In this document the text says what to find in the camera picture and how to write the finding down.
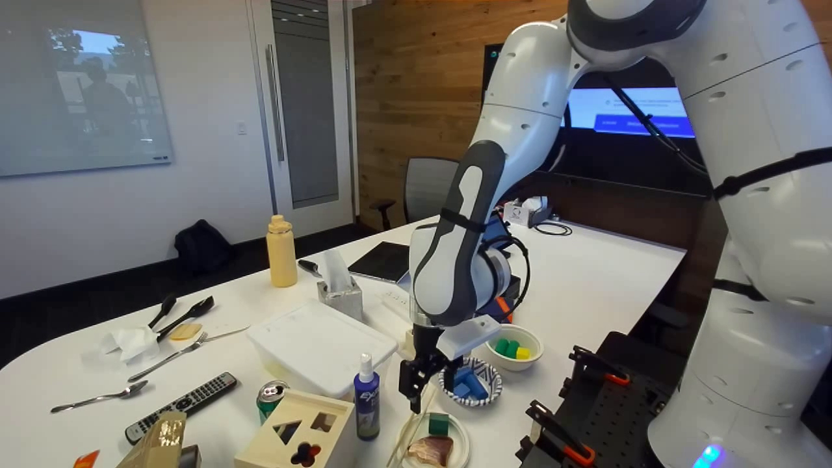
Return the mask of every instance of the can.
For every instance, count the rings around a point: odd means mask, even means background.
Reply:
[[[275,379],[260,388],[260,393],[258,393],[260,424],[278,407],[286,388],[289,384],[275,383]]]

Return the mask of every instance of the wooden wall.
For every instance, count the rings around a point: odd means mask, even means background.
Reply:
[[[362,220],[377,201],[401,201],[411,155],[460,158],[481,110],[483,47],[524,20],[563,14],[566,0],[375,0],[355,20],[355,114]],[[832,3],[804,0],[832,41]]]

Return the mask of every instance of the glass door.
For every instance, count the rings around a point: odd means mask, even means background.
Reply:
[[[272,207],[295,236],[354,220],[341,0],[249,0]]]

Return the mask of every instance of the television screen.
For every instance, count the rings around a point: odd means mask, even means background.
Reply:
[[[499,47],[485,47],[483,92],[499,59]],[[672,77],[663,66],[644,59],[622,73],[590,73],[577,81],[568,92],[558,141],[542,170],[566,179],[596,179],[696,198],[710,194],[710,179],[692,171],[671,147],[654,141],[607,88],[607,81],[624,88],[667,141],[701,164],[693,124],[684,112]]]

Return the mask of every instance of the yellow bottle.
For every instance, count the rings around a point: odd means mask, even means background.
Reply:
[[[282,216],[271,216],[265,229],[268,271],[275,288],[295,283],[294,232]]]

